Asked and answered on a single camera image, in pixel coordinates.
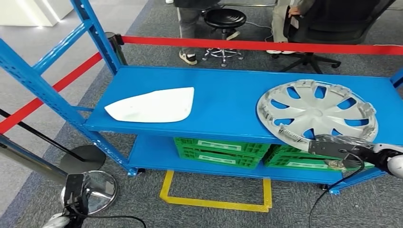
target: retractable belt barrier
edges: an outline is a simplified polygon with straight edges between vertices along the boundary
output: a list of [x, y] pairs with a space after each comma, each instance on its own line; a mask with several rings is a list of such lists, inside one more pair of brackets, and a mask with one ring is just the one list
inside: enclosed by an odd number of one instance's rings
[[[331, 54], [363, 54], [363, 55], [403, 55], [403, 46], [400, 45], [330, 45], [330, 44], [301, 44], [301, 43], [273, 43], [262, 41], [235, 41], [217, 39], [185, 39], [163, 37], [134, 37], [122, 36], [123, 42], [141, 45], [161, 45], [175, 47], [195, 48], [232, 48], [243, 50], [289, 50], [299, 52], [331, 53]], [[102, 59], [100, 53], [94, 54], [87, 61], [74, 69], [53, 88], [60, 92], [78, 77], [89, 70]], [[0, 122], [0, 134], [4, 134], [13, 126], [17, 125], [25, 117], [37, 110], [43, 104], [38, 98], [17, 110], [10, 117]]]

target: gray floor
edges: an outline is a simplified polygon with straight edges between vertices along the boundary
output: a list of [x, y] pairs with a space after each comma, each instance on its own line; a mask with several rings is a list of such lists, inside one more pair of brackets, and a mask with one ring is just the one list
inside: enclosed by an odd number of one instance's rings
[[[134, 19], [139, 14], [146, 0], [91, 0], [91, 4], [103, 25], [105, 31], [126, 33]], [[28, 63], [34, 64], [47, 51], [54, 47], [71, 30], [79, 25], [75, 12], [67, 15], [62, 22], [54, 27], [38, 29], [36, 27], [6, 27], [0, 26], [0, 37], [4, 39]], [[89, 35], [85, 34], [43, 75], [54, 84], [86, 59], [97, 52]], [[61, 92], [72, 105], [76, 105], [95, 77], [101, 70], [103, 62], [83, 74], [78, 80]], [[34, 98], [28, 90], [0, 69], [0, 108], [13, 113]], [[47, 106], [43, 106], [24, 120], [29, 125], [54, 138], [64, 124], [64, 120]], [[6, 133], [6, 136], [23, 147], [42, 156], [49, 144], [16, 126]], [[7, 209], [21, 186], [31, 173], [0, 156], [0, 216]]]
[[[270, 21], [269, 9], [242, 8], [242, 10], [248, 15], [249, 20], [255, 23], [263, 25]], [[396, 29], [394, 24], [396, 21], [401, 21], [402, 17], [400, 11], [385, 13], [370, 32], [367, 43], [400, 44], [403, 32], [401, 29]], [[175, 8], [159, 0], [150, 0], [127, 34], [175, 37], [178, 36], [178, 29], [172, 21], [176, 21]], [[206, 31], [208, 28], [201, 26], [200, 37], [203, 37]], [[240, 31], [242, 32], [240, 39], [261, 40], [268, 35], [264, 29], [250, 25], [245, 25]], [[124, 52], [132, 65], [187, 67], [177, 58], [178, 49], [174, 47], [125, 45]], [[247, 55], [243, 61], [230, 61], [228, 68], [278, 70], [292, 61], [285, 57], [272, 60], [264, 52], [245, 53]], [[323, 65], [323, 70], [331, 74], [390, 76], [401, 67], [402, 62], [402, 57], [397, 56], [329, 56], [343, 61], [339, 69]], [[212, 59], [201, 62], [197, 67], [219, 68], [219, 62]], [[301, 67], [295, 71], [311, 70]], [[110, 80], [110, 73], [103, 68], [80, 101], [80, 105], [92, 107]], [[134, 140], [132, 135], [107, 134], [106, 137], [126, 154], [130, 151]], [[63, 126], [56, 138], [68, 147], [87, 144], [86, 140], [68, 124]], [[56, 163], [60, 156], [60, 153], [52, 148], [44, 155], [46, 159]], [[102, 170], [117, 178], [120, 189], [116, 203], [103, 214], [138, 216], [146, 221], [148, 227], [153, 228], [306, 227], [309, 209], [321, 192], [313, 184], [274, 181], [273, 208], [269, 213], [198, 208], [170, 205], [159, 199], [163, 171], [148, 171], [138, 177], [128, 178], [125, 172], [111, 161], [107, 161]], [[0, 227], [40, 227], [50, 216], [60, 211], [61, 207], [57, 200], [60, 188], [61, 186], [32, 174], [1, 218]], [[401, 180], [388, 176], [344, 190], [341, 196], [326, 196], [317, 207], [314, 225], [333, 228], [400, 227], [403, 222], [400, 213], [403, 197], [403, 193], [399, 191], [401, 188]], [[261, 180], [176, 173], [170, 194], [262, 203], [261, 191]], [[135, 221], [88, 219], [84, 227], [141, 226]]]

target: gray pants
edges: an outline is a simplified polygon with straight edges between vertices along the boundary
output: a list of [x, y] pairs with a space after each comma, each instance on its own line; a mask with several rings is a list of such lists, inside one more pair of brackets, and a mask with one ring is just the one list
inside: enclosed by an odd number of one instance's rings
[[[181, 38], [196, 38], [196, 24], [202, 14], [201, 9], [177, 8]], [[194, 48], [182, 47], [182, 52], [191, 55], [195, 54]]]
[[[271, 27], [273, 30], [273, 40], [274, 42], [287, 42], [288, 39], [283, 35], [284, 22], [287, 12], [287, 7], [289, 5], [296, 6], [302, 0], [277, 0], [276, 6], [273, 9], [273, 20], [271, 22]], [[298, 28], [298, 21], [295, 19], [291, 20], [291, 24]]]

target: chair base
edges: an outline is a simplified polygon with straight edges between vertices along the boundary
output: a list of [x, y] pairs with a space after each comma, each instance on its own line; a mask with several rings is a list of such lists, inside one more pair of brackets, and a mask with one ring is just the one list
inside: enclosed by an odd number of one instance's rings
[[[299, 58], [299, 60], [292, 63], [288, 67], [285, 67], [284, 69], [280, 70], [280, 72], [286, 72], [300, 64], [302, 64], [304, 66], [310, 64], [317, 74], [323, 74], [322, 70], [320, 69], [320, 67], [318, 65], [318, 62], [331, 63], [332, 68], [338, 68], [341, 65], [340, 61], [337, 61], [337, 60], [334, 60], [331, 58], [317, 56], [317, 55], [314, 55], [314, 53], [312, 53], [312, 52], [309, 52], [306, 54], [294, 53], [294, 54], [289, 54], [287, 56], [297, 57], [297, 58]], [[277, 55], [277, 54], [272, 55], [272, 58], [278, 58], [278, 57], [279, 57], [279, 55]]]
[[208, 49], [206, 49], [206, 54], [204, 54], [204, 57], [202, 58], [202, 60], [206, 61], [209, 56], [221, 58], [222, 67], [227, 66], [228, 58], [238, 56], [239, 60], [243, 59], [243, 55], [237, 49], [208, 48]]

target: gray carpet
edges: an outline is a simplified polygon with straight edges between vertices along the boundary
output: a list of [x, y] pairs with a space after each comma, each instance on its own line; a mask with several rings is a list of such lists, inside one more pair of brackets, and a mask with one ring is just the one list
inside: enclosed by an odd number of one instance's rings
[[[266, 25], [270, 22], [270, 9], [242, 8], [249, 21]], [[389, 11], [375, 24], [367, 43], [399, 43], [401, 29], [394, 30], [401, 21], [400, 11]], [[150, 0], [128, 35], [178, 36], [176, 9], [162, 0]], [[240, 28], [239, 39], [261, 40], [269, 31], [245, 25]], [[200, 37], [206, 37], [209, 29], [200, 26]], [[188, 67], [178, 59], [178, 49], [125, 45], [124, 52], [131, 65]], [[245, 51], [243, 61], [231, 60], [228, 68], [252, 70], [279, 70], [292, 59], [282, 57], [272, 60], [264, 52]], [[323, 65], [330, 74], [390, 76], [401, 66], [402, 57], [324, 55], [343, 61], [339, 69]], [[219, 62], [211, 59], [197, 67], [219, 68]], [[311, 72], [301, 67], [295, 72]], [[111, 80], [104, 67], [88, 89], [82, 106], [93, 107]], [[106, 138], [121, 152], [128, 154], [134, 141], [133, 135], [108, 133]], [[58, 134], [57, 141], [69, 148], [88, 144], [76, 130], [66, 124]], [[50, 148], [45, 158], [55, 163], [61, 153]], [[143, 218], [149, 228], [303, 228], [315, 199], [322, 192], [317, 185], [295, 182], [272, 182], [273, 208], [269, 213], [257, 213], [224, 209], [199, 208], [166, 204], [159, 198], [164, 171], [147, 170], [134, 178], [112, 161], [107, 160], [102, 170], [114, 175], [119, 184], [119, 196], [115, 204], [102, 215], [134, 215]], [[340, 196], [327, 195], [319, 203], [313, 218], [314, 227], [401, 227], [403, 218], [402, 181], [385, 176], [346, 189]], [[32, 174], [23, 190], [0, 220], [0, 227], [41, 227], [53, 214], [60, 212], [58, 194], [61, 186]], [[211, 175], [175, 173], [170, 195], [195, 197], [209, 200], [227, 200], [242, 203], [262, 203], [262, 183], [257, 179], [232, 178]], [[85, 228], [137, 228], [136, 221], [124, 219], [87, 219]]]

